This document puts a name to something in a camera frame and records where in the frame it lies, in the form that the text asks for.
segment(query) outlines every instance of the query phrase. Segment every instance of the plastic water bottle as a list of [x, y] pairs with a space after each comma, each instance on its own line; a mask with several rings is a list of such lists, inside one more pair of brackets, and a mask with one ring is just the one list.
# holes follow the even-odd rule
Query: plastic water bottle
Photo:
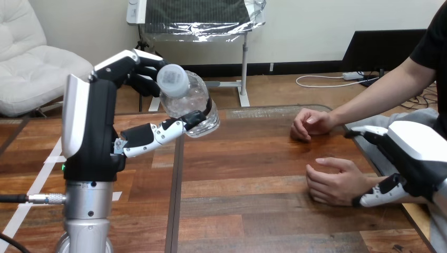
[[[195, 110], [205, 111], [208, 94], [205, 82], [197, 74], [185, 71], [182, 67], [169, 64], [160, 69], [157, 76], [160, 87], [160, 101], [166, 113], [179, 118]], [[187, 132], [187, 135], [198, 138], [219, 127], [220, 119], [214, 101], [211, 100], [211, 111], [207, 119]]]

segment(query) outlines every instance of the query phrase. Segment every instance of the gray pants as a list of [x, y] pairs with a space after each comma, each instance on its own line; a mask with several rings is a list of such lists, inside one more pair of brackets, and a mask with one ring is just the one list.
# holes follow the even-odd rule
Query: gray pants
[[[416, 110], [412, 113], [393, 114], [391, 117], [377, 115], [368, 119], [348, 124], [346, 126], [349, 129], [362, 125], [374, 125], [378, 127], [380, 126], [388, 128], [394, 121], [402, 120], [413, 121], [428, 125], [429, 127], [433, 127], [437, 118], [438, 112], [436, 112], [434, 109], [428, 108]], [[382, 173], [382, 175], [389, 176], [397, 173], [396, 168], [388, 161], [385, 156], [383, 156], [383, 154], [377, 149], [375, 145], [370, 144], [363, 137], [356, 137], [356, 141], [366, 153], [366, 155], [376, 165], [377, 169]], [[445, 253], [447, 252], [447, 217], [444, 216], [444, 214], [434, 205], [429, 205], [429, 210], [431, 213], [431, 244], [438, 253]]]

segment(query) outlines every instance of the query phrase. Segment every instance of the robotic arm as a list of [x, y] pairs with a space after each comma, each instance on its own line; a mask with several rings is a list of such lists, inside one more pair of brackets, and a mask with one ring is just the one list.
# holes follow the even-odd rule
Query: robotic arm
[[447, 141], [432, 128], [415, 122], [396, 121], [388, 129], [354, 127], [347, 138], [361, 135], [395, 165], [394, 174], [364, 195], [353, 206], [372, 207], [407, 196], [424, 197], [447, 215]]
[[128, 84], [144, 96], [158, 97], [160, 89], [154, 80], [167, 64], [156, 55], [125, 50], [96, 65], [89, 83], [69, 76], [62, 131], [66, 180], [114, 181], [127, 157], [152, 151], [206, 119], [203, 112], [194, 111], [159, 126], [149, 123], [125, 130], [124, 139], [119, 138], [113, 128], [116, 90]]
[[121, 132], [113, 127], [116, 91], [122, 84], [143, 96], [158, 97], [154, 80], [168, 63], [139, 50], [125, 50], [96, 65], [86, 83], [70, 75], [64, 94], [62, 150], [65, 194], [2, 196], [1, 202], [64, 204], [64, 229], [58, 253], [113, 253], [107, 238], [116, 174], [126, 158], [150, 152], [206, 120], [193, 111], [159, 125], [147, 123]]

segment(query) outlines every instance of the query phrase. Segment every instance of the black baseboard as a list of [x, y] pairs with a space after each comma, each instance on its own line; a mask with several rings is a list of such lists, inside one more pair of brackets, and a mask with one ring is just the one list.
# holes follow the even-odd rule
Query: black baseboard
[[[270, 71], [270, 63], [250, 63], [247, 66], [247, 75], [292, 75], [339, 72], [342, 61], [322, 62], [281, 62], [274, 63]], [[216, 64], [216, 65], [183, 65], [201, 77], [227, 77], [241, 76], [242, 64]]]

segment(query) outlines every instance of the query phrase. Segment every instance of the white armchair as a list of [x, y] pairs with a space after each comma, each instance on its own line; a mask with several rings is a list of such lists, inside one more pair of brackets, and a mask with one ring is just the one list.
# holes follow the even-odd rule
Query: white armchair
[[46, 45], [28, 0], [0, 0], [0, 114], [18, 116], [64, 93], [67, 76], [87, 80], [93, 66]]

